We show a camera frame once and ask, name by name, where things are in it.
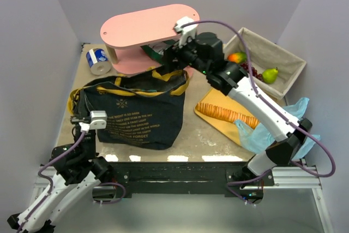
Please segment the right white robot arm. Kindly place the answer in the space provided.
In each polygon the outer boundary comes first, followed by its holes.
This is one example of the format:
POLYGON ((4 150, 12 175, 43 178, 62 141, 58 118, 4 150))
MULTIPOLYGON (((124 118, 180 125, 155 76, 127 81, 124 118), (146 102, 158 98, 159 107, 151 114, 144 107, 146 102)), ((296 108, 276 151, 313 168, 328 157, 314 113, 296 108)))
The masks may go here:
POLYGON ((190 66, 206 76, 222 94, 243 105, 271 133, 274 141, 243 167, 245 180, 261 176, 278 165, 287 165, 306 141, 312 123, 283 110, 263 90, 253 87, 245 69, 225 60, 222 41, 214 33, 201 33, 181 46, 175 42, 164 51, 162 61, 172 71, 190 66))

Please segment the mango fruit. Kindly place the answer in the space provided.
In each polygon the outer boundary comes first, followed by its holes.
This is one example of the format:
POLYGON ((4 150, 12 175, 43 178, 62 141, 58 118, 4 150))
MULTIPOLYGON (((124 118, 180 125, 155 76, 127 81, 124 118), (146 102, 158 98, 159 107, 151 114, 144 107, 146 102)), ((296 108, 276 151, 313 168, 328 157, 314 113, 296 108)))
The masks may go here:
POLYGON ((245 52, 232 53, 227 57, 230 62, 235 62, 237 64, 244 63, 247 60, 247 55, 245 52))

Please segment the yellow tray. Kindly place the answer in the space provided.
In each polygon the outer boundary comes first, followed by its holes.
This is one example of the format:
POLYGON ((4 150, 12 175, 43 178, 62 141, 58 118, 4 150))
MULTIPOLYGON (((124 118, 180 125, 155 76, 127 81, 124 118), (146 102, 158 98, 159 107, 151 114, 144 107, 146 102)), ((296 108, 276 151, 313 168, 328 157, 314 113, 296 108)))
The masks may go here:
POLYGON ((234 122, 240 120, 252 130, 260 123, 244 106, 213 88, 196 104, 194 112, 238 145, 238 127, 234 122))

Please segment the black base frame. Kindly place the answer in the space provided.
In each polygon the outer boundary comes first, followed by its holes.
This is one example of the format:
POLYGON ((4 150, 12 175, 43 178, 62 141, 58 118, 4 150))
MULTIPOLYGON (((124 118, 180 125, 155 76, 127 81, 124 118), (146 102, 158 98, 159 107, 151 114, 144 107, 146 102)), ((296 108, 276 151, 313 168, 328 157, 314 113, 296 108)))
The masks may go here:
POLYGON ((113 162, 117 186, 96 186, 95 201, 131 198, 135 194, 223 195, 256 204, 274 185, 271 171, 257 181, 242 177, 244 162, 113 162), (234 181, 244 184, 233 185, 234 181))

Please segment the red grapes bunch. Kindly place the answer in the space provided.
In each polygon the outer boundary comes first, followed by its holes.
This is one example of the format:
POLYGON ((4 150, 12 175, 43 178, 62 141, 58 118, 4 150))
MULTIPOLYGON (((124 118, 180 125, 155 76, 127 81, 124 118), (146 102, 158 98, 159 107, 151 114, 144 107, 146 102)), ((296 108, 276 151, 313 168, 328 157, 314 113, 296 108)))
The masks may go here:
MULTIPOLYGON (((249 73, 249 66, 247 63, 241 63, 240 66, 249 73)), ((253 77, 259 79, 262 82, 264 81, 262 74, 259 74, 258 71, 254 67, 251 67, 251 72, 252 72, 253 77)))

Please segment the green pear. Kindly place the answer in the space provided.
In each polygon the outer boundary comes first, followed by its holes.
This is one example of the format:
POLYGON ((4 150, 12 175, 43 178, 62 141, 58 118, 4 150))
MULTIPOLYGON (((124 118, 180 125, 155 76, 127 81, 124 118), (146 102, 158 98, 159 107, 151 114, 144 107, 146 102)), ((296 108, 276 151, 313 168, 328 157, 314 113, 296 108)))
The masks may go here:
POLYGON ((278 77, 278 73, 279 73, 279 71, 278 71, 277 67, 266 69, 262 73, 264 83, 267 83, 267 84, 274 83, 276 81, 277 77, 278 77))

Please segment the long braided bread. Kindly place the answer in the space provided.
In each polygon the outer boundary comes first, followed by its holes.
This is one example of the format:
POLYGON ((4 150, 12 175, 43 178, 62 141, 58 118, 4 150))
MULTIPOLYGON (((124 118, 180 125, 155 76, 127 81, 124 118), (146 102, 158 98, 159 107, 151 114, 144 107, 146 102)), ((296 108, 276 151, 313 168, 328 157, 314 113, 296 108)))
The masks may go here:
POLYGON ((216 106, 208 103, 198 103, 195 109, 204 114, 205 116, 215 118, 217 120, 234 123, 236 120, 240 120, 247 124, 250 128, 255 129, 259 125, 259 120, 254 116, 247 116, 242 113, 229 110, 220 106, 216 106))

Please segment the wicker basket with liner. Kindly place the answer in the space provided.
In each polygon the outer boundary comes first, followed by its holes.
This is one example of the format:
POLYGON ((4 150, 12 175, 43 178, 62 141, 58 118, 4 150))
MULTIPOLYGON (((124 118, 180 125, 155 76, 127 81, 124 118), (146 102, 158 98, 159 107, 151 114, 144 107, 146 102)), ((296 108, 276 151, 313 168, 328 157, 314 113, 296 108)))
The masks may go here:
POLYGON ((249 49, 252 66, 260 74, 269 68, 279 71, 274 83, 254 79, 256 85, 270 97, 283 99, 305 68, 306 61, 247 28, 241 28, 238 33, 249 49))

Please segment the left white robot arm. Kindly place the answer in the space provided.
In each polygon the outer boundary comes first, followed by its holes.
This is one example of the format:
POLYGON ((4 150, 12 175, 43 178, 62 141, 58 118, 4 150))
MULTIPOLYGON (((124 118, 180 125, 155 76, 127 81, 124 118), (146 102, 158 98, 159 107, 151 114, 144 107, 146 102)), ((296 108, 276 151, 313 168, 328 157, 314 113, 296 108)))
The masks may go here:
POLYGON ((8 218, 16 232, 52 232, 57 215, 86 189, 110 182, 112 167, 97 154, 97 130, 106 128, 105 111, 92 110, 84 91, 71 97, 74 142, 55 147, 50 161, 38 171, 49 184, 23 212, 8 218))

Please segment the blue white can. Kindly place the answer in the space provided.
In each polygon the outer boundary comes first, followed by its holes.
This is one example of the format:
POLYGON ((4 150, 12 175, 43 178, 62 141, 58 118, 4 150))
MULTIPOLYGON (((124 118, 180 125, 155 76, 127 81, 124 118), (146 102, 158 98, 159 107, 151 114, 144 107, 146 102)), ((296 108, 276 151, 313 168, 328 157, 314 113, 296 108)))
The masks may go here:
POLYGON ((86 60, 94 75, 104 75, 111 70, 111 63, 103 49, 90 49, 86 53, 86 60))

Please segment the pink three-tier shelf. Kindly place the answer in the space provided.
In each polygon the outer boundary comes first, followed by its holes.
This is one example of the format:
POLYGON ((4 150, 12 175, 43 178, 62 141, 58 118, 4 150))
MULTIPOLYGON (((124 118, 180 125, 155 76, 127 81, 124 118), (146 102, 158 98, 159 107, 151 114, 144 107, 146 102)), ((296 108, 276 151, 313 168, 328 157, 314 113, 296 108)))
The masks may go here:
POLYGON ((150 59, 141 46, 177 39, 173 27, 189 17, 198 21, 198 12, 184 4, 170 4, 113 16, 106 20, 100 36, 116 72, 135 75, 159 63, 150 59))

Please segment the dark denim tote bag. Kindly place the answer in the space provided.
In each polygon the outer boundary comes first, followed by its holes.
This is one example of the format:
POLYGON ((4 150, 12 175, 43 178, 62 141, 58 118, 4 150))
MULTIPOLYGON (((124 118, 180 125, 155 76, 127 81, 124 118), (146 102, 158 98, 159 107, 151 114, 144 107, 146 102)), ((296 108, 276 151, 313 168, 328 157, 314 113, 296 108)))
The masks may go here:
POLYGON ((107 126, 97 132, 100 142, 166 150, 181 131, 189 82, 183 69, 158 67, 130 77, 97 78, 73 91, 84 91, 92 110, 106 111, 107 126))

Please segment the green chips bag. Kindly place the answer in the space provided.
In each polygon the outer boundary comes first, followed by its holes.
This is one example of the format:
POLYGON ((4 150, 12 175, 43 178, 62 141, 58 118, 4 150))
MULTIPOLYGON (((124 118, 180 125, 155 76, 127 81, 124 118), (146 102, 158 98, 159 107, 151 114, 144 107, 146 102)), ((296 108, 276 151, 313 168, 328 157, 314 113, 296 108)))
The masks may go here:
POLYGON ((152 59, 153 61, 158 62, 159 64, 164 64, 162 61, 162 57, 164 55, 164 51, 173 45, 176 41, 173 39, 161 41, 157 43, 152 43, 149 45, 142 45, 141 49, 145 52, 145 54, 152 59))

